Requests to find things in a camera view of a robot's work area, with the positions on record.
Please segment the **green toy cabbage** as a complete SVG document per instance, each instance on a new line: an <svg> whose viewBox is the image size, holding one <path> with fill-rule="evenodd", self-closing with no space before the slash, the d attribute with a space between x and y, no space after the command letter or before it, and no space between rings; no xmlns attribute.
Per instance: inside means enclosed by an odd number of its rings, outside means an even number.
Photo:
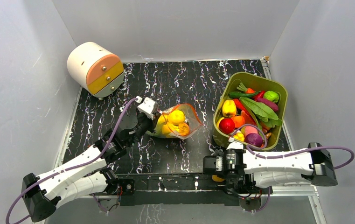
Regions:
<svg viewBox="0 0 355 224"><path fill-rule="evenodd" d="M160 130L154 130L152 132L146 131L146 135L151 136L151 137L160 137L161 131Z"/></svg>

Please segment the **small yellow toy banana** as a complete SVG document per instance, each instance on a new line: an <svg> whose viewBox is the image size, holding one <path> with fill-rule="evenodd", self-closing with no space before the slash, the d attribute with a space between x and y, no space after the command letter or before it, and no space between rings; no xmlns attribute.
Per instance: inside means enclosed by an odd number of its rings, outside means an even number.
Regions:
<svg viewBox="0 0 355 224"><path fill-rule="evenodd" d="M214 182L224 182L225 179L218 177L217 175L212 175L212 181Z"/></svg>

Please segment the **yellow toy banana bunch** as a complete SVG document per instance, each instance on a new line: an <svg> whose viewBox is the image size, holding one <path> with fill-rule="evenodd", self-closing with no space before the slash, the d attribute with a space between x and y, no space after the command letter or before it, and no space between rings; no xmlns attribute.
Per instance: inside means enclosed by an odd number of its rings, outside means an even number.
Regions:
<svg viewBox="0 0 355 224"><path fill-rule="evenodd" d="M177 129L176 125L168 121L168 115L162 114L157 121L154 136L158 138L176 138Z"/></svg>

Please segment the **yellow toy lemon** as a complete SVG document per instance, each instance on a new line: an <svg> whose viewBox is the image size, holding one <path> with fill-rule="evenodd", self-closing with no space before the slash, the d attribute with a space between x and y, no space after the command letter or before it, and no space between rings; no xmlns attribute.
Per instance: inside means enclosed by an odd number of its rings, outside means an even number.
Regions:
<svg viewBox="0 0 355 224"><path fill-rule="evenodd" d="M185 122L185 114L181 110L174 110L168 114L167 120L174 126Z"/></svg>

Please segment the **clear zip bag orange zipper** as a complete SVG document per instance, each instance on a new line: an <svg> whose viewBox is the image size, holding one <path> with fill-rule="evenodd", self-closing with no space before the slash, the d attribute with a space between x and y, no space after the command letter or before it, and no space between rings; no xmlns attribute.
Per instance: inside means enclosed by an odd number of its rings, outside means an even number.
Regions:
<svg viewBox="0 0 355 224"><path fill-rule="evenodd" d="M163 111L158 110L156 114L159 117L154 130L146 132L152 137L184 140L203 126L195 108L188 103L175 105Z"/></svg>

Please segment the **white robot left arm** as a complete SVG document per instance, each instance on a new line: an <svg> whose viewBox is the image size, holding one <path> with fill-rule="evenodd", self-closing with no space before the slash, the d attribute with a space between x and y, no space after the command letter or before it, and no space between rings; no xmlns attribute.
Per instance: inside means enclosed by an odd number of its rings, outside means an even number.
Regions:
<svg viewBox="0 0 355 224"><path fill-rule="evenodd" d="M124 116L117 128L109 129L76 158L47 173L26 175L22 199L32 222L47 219L57 208L86 195L133 194L134 180L119 179L108 165L124 156L146 132L154 131L160 114L153 117L143 112Z"/></svg>

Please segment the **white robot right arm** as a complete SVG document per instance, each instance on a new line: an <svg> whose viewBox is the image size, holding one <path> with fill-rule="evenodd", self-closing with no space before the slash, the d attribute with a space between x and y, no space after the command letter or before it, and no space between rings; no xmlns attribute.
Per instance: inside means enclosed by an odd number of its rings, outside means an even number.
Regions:
<svg viewBox="0 0 355 224"><path fill-rule="evenodd" d="M309 182L322 187L338 184L331 154L324 148L259 152L234 141L223 155L204 157L202 170L204 174L225 180L244 178L242 187L248 193L290 182Z"/></svg>

